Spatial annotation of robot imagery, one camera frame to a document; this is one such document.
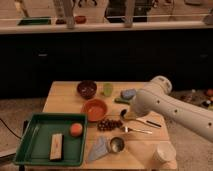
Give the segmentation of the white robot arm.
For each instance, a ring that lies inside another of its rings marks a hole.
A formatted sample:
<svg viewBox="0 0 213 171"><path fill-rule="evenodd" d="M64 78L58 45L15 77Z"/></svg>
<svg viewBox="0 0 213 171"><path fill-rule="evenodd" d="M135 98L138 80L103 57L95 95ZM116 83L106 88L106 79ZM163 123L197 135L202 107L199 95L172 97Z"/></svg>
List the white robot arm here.
<svg viewBox="0 0 213 171"><path fill-rule="evenodd" d="M168 78L154 77L136 90L126 117L136 119L156 112L213 142L213 111L177 100L170 96L171 90Z"/></svg>

